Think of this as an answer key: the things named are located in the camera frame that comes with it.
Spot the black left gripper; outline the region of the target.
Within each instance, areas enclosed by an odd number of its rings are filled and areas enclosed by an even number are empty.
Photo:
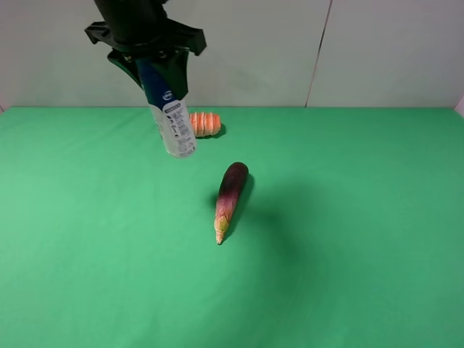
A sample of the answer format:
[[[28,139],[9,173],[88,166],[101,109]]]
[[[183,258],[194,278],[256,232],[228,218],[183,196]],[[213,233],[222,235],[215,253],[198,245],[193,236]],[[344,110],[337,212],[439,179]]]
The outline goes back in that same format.
[[[188,51],[198,56],[205,50],[204,31],[168,18],[164,1],[101,0],[95,4],[103,20],[85,29],[91,43],[111,46],[109,62],[139,87],[142,84],[136,63],[124,54],[148,53],[149,63],[159,78],[175,98],[183,99],[189,92]]]

